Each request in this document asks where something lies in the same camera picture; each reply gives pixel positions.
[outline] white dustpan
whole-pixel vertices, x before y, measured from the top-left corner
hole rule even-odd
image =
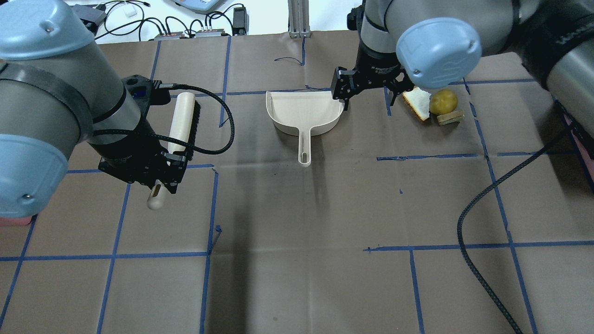
[[[344,103],[331,92],[266,92],[266,109],[274,126],[299,136],[299,163],[311,164],[311,136],[326,133],[338,123]]]

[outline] dustpan handle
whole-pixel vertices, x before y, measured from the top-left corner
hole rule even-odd
[[[299,132],[299,163],[303,167],[311,164],[311,130]]]

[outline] blue joint cap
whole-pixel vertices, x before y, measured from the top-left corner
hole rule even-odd
[[[94,41],[63,0],[13,0],[0,6],[0,59],[41,59]]]
[[[396,56],[415,85],[442,88],[476,67],[482,56],[481,38],[457,18],[430,18],[400,36]]]
[[[0,134],[0,217],[43,210],[68,171],[60,150],[30,137]]]

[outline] food item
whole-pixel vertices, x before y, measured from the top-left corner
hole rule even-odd
[[[453,122],[460,122],[464,119],[464,111],[463,110],[456,110],[453,112],[449,112],[445,115],[437,116],[437,121],[440,125],[446,125]]]
[[[445,115],[456,110],[458,97],[449,89],[442,89],[431,96],[429,110],[435,115]]]
[[[410,92],[402,93],[402,97],[421,121],[429,119],[429,99],[431,97],[429,92],[426,92],[419,87],[415,87]]]

